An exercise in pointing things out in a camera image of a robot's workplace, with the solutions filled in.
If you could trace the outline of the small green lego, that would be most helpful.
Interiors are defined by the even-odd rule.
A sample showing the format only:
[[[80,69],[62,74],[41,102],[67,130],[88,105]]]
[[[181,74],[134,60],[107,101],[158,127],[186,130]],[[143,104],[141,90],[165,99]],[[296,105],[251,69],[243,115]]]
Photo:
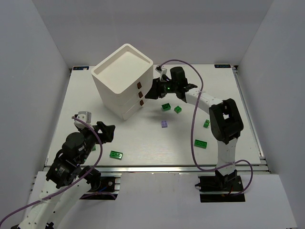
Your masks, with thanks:
[[[210,124],[210,121],[209,121],[208,119],[206,119],[206,121],[204,122],[203,127],[204,127],[204,128],[208,128],[208,127],[209,127],[209,124]]]

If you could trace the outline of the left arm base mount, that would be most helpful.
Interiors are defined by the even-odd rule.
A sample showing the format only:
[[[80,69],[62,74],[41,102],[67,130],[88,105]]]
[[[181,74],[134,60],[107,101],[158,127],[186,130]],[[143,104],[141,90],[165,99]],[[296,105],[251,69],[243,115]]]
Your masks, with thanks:
[[[115,200],[118,196],[121,184],[121,174],[102,173],[99,186],[81,196],[81,200]]]

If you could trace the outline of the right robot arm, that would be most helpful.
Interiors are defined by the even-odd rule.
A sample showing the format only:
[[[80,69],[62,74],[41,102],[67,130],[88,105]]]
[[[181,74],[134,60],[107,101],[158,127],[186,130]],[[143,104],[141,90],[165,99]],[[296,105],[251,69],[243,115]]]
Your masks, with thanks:
[[[159,99],[167,94],[176,94],[177,98],[209,115],[210,128],[217,140],[218,158],[215,168],[216,178],[226,183],[236,178],[235,152],[238,138],[244,129],[239,110],[233,99],[221,100],[198,90],[198,86],[188,83],[184,69],[180,66],[170,69],[171,78],[166,69],[156,67],[160,77],[153,79],[152,87],[146,99]]]

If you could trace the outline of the white three-drawer cabinet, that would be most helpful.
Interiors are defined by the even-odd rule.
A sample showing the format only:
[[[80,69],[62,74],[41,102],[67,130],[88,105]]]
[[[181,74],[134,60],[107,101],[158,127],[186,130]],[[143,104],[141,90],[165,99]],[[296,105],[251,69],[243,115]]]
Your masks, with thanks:
[[[128,120],[146,103],[153,83],[153,61],[131,44],[124,44],[91,70],[103,105]]]

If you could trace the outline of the green three-hole lego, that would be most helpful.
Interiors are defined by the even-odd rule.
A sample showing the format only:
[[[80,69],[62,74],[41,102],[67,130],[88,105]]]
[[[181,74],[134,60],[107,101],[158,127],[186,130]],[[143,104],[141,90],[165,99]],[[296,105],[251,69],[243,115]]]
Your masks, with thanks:
[[[195,139],[194,146],[198,147],[198,148],[206,149],[207,148],[207,142]]]
[[[123,153],[117,151],[111,151],[109,157],[112,159],[122,160]]]

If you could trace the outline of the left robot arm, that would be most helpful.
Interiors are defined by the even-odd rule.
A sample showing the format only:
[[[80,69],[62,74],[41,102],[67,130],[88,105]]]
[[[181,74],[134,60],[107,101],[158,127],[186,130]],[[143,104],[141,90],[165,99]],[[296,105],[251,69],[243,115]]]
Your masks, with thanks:
[[[102,177],[94,166],[82,168],[96,145],[110,143],[115,126],[97,122],[96,125],[74,122],[77,132],[66,137],[61,149],[49,168],[38,203],[32,205],[24,220],[16,229],[56,229],[61,221],[82,197],[111,195],[114,178]]]

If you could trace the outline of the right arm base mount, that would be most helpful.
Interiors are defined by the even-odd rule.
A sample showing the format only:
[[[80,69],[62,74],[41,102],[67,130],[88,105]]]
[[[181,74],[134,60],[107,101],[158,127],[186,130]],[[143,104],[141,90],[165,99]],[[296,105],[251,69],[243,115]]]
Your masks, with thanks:
[[[195,188],[200,192],[201,203],[245,202],[244,194],[237,194],[244,189],[240,176],[225,186],[216,182],[216,176],[201,176],[198,180]]]

